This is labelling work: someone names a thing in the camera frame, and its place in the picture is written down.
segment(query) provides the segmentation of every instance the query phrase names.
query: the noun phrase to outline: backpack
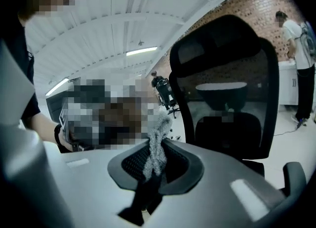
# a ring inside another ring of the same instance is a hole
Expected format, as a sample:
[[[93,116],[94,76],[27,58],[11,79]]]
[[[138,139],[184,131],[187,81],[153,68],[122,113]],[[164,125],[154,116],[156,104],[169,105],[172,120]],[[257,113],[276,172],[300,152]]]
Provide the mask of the backpack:
[[[299,39],[302,42],[304,50],[310,54],[310,56],[316,58],[316,36],[309,22],[305,21],[300,24],[302,28],[302,34]]]

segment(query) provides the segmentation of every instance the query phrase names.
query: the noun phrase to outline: sneaker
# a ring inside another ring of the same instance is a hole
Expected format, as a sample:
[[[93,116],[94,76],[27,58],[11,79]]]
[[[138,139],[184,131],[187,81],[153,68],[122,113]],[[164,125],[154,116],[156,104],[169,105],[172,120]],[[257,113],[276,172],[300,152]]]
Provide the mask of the sneaker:
[[[307,122],[308,122],[308,118],[304,118],[304,119],[303,119],[303,125],[304,125],[304,126],[307,126]]]
[[[296,118],[295,115],[292,115],[292,116],[291,116],[291,119],[292,119],[294,122],[296,122],[297,124],[299,123],[299,121],[297,120],[297,118]],[[302,119],[302,120],[303,120],[302,125],[303,125],[303,126],[306,126],[305,120],[304,120],[304,119]]]

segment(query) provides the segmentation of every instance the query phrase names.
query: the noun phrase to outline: ceiling light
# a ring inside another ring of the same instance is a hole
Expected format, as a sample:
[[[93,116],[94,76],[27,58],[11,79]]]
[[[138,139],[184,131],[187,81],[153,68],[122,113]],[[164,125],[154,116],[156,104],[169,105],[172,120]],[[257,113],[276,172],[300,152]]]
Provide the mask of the ceiling light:
[[[139,49],[139,50],[128,52],[128,53],[126,53],[126,55],[130,56],[130,55],[137,54],[137,53],[155,51],[156,49],[157,49],[156,46],[155,47],[150,47],[150,48],[144,48],[144,49]]]
[[[63,85],[64,83],[68,82],[69,79],[65,78],[63,80],[61,80],[58,84],[56,84],[51,90],[49,90],[47,92],[47,94],[45,96],[49,96],[51,93],[53,93],[57,88],[59,88],[61,85]]]

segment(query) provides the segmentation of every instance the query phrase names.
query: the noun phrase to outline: hand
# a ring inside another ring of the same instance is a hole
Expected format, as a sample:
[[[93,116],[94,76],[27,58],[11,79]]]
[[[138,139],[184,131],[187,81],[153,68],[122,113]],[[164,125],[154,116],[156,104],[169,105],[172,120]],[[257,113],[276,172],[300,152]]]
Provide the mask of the hand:
[[[65,148],[67,148],[67,149],[68,149],[69,151],[71,151],[71,152],[74,151],[74,150],[73,150],[73,146],[72,146],[71,144],[69,144],[69,143],[65,140],[64,133],[63,133],[62,130],[59,132],[58,137],[59,137],[60,143],[61,143]]]
[[[289,54],[289,51],[287,52],[286,56],[287,56],[288,59],[292,59],[294,57],[293,54]]]

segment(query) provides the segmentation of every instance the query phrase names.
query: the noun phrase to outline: black strap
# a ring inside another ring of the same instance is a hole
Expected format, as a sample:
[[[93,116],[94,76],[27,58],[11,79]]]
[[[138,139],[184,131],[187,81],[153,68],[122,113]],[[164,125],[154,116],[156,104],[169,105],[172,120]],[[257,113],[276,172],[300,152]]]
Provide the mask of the black strap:
[[[61,124],[57,124],[56,127],[55,127],[55,140],[56,140],[56,143],[58,146],[62,146],[62,144],[60,143],[60,140],[59,140],[59,132],[60,132],[60,128],[61,128]]]
[[[71,152],[60,143],[59,136],[58,136],[60,132],[60,128],[61,128],[61,124],[57,124],[54,130],[55,140],[56,140],[58,149],[61,153]]]

